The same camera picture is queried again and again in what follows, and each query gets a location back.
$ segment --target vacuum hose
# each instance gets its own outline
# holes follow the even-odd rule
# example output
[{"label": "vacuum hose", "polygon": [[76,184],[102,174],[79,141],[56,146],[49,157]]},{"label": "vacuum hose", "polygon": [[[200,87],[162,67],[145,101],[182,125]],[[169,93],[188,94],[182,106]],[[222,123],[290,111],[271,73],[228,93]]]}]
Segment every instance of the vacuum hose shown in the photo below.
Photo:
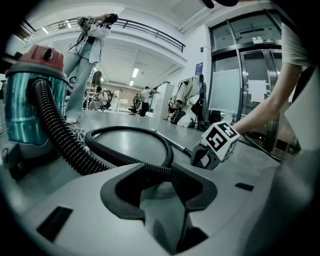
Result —
[{"label": "vacuum hose", "polygon": [[28,102],[36,106],[43,128],[57,151],[79,174],[89,175],[110,169],[92,156],[71,132],[62,117],[51,88],[44,79],[30,84]]},{"label": "vacuum hose", "polygon": [[[85,147],[71,132],[57,107],[51,88],[45,79],[39,78],[30,83],[27,98],[30,104],[36,106],[43,128],[51,143],[79,174],[89,175],[110,169],[86,151]],[[153,131],[123,126],[100,128],[88,132],[85,136],[85,143],[98,156],[116,166],[144,163],[138,159],[108,148],[98,143],[93,138],[93,136],[97,134],[123,129],[148,133],[164,144],[167,157],[162,166],[145,163],[146,181],[170,182],[171,169],[168,168],[168,166],[173,161],[173,150],[167,140]]]}]

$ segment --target ceiling light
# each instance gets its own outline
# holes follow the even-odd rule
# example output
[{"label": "ceiling light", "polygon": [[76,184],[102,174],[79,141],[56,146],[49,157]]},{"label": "ceiling light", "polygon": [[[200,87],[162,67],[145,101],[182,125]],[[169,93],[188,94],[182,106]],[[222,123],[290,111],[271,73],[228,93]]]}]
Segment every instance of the ceiling light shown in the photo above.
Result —
[{"label": "ceiling light", "polygon": [[132,77],[133,77],[133,78],[136,78],[138,72],[139,72],[139,68],[135,68],[134,71],[133,71]]},{"label": "ceiling light", "polygon": [[42,30],[46,33],[49,34],[49,32],[43,27]]},{"label": "ceiling light", "polygon": [[68,28],[71,29],[71,25],[70,25],[70,23],[69,23],[69,20],[65,20],[65,22],[66,22]]}]

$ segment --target light blue pants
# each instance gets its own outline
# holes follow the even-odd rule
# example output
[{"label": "light blue pants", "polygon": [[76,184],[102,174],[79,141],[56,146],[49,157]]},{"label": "light blue pants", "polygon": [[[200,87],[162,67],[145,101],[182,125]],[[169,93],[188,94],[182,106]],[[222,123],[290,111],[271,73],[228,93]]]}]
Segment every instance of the light blue pants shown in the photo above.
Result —
[{"label": "light blue pants", "polygon": [[79,121],[82,113],[83,99],[86,89],[87,80],[95,64],[90,63],[89,59],[92,44],[86,43],[79,55],[69,52],[64,59],[64,73],[69,77],[72,71],[77,68],[76,81],[73,86],[72,93],[66,104],[66,118],[75,118]]}]

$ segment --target metal door frame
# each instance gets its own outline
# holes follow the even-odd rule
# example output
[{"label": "metal door frame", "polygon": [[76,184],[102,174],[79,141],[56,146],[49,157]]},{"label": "metal door frame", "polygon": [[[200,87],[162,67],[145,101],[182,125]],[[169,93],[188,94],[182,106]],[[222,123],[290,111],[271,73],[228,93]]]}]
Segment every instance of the metal door frame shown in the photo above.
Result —
[{"label": "metal door frame", "polygon": [[[241,116],[246,116],[246,108],[244,108],[244,103],[247,102],[248,98],[248,79],[247,79],[247,67],[245,62],[245,55],[252,55],[252,54],[262,54],[264,57],[264,61],[267,68],[267,75],[269,80],[269,88],[270,92],[274,89],[276,85],[276,81],[278,79],[276,65],[274,64],[273,56],[270,49],[258,49],[258,50],[249,50],[240,52],[240,60],[241,60],[241,67],[242,67],[242,89],[240,89],[240,99],[239,100],[239,109],[237,115],[237,121],[240,120]],[[278,122],[279,116],[275,117],[272,121],[268,122],[267,126],[267,134],[265,136],[265,140],[263,142],[263,148],[268,152],[273,150],[274,144],[277,139],[278,134]]]}]

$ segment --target black slot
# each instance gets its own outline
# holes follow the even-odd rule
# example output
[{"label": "black slot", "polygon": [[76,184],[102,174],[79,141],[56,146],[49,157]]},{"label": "black slot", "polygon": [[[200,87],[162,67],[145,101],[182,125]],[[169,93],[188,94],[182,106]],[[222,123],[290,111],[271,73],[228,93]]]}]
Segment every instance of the black slot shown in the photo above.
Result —
[{"label": "black slot", "polygon": [[37,228],[37,231],[50,242],[53,242],[72,212],[72,209],[58,206]]},{"label": "black slot", "polygon": [[245,184],[245,183],[237,183],[235,184],[235,187],[239,188],[239,189],[243,189],[243,190],[247,190],[247,191],[252,191],[254,190],[255,186],[249,185],[249,184]]}]

